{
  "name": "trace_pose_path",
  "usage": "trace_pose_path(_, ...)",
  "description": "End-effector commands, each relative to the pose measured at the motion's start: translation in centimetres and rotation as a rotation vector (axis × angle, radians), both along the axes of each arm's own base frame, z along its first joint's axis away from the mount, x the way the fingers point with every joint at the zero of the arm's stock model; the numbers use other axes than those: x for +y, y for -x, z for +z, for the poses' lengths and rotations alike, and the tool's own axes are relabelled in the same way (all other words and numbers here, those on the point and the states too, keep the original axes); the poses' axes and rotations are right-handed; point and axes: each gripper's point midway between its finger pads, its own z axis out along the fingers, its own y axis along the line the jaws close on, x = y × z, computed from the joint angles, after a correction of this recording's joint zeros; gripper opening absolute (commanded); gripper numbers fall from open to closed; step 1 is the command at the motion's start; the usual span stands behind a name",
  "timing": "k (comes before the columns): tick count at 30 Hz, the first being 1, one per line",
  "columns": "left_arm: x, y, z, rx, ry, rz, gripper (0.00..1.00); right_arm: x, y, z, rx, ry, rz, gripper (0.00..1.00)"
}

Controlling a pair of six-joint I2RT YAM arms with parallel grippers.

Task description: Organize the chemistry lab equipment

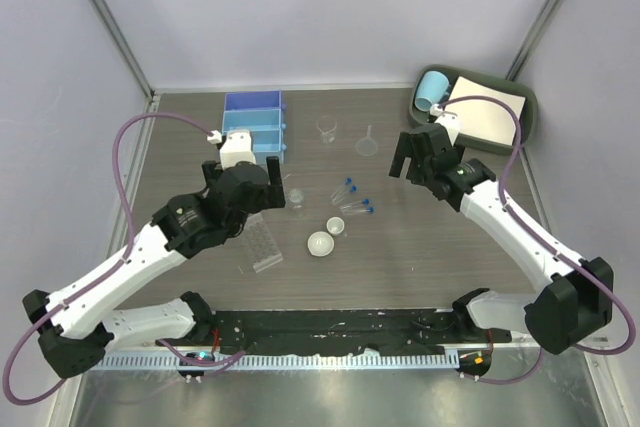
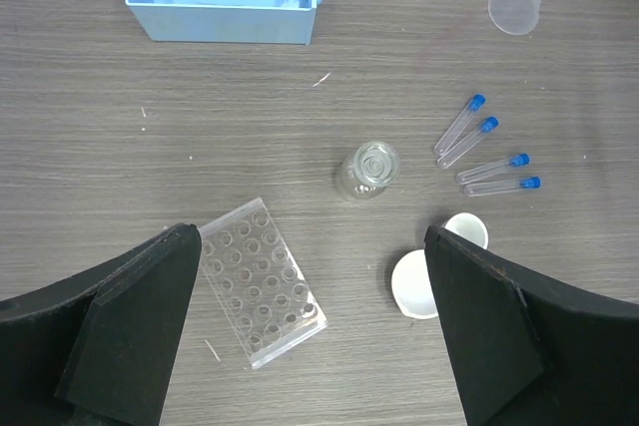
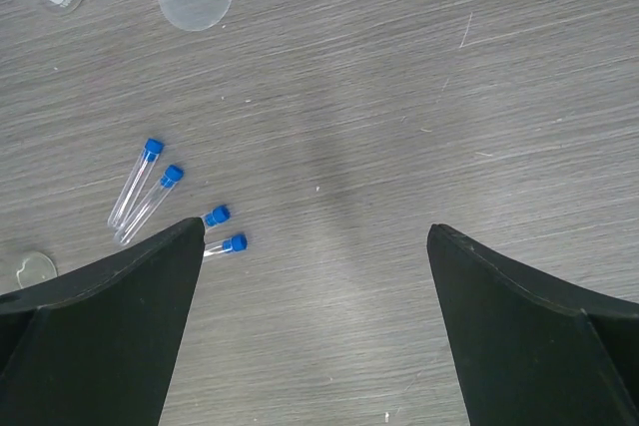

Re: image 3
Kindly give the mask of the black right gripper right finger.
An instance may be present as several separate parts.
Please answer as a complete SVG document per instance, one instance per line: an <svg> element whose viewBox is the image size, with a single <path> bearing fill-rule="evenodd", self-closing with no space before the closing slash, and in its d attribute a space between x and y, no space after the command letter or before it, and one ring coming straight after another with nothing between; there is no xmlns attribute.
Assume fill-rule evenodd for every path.
<svg viewBox="0 0 639 426"><path fill-rule="evenodd" d="M472 425L635 425L638 305L446 224L427 253Z"/></svg>

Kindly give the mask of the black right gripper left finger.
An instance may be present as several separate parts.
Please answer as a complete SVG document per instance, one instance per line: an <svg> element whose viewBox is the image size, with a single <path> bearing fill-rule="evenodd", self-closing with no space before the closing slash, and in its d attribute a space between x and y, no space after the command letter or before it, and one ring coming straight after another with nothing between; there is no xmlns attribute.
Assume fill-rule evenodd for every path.
<svg viewBox="0 0 639 426"><path fill-rule="evenodd" d="M1 297L4 425L156 425L204 251L186 218Z"/></svg>

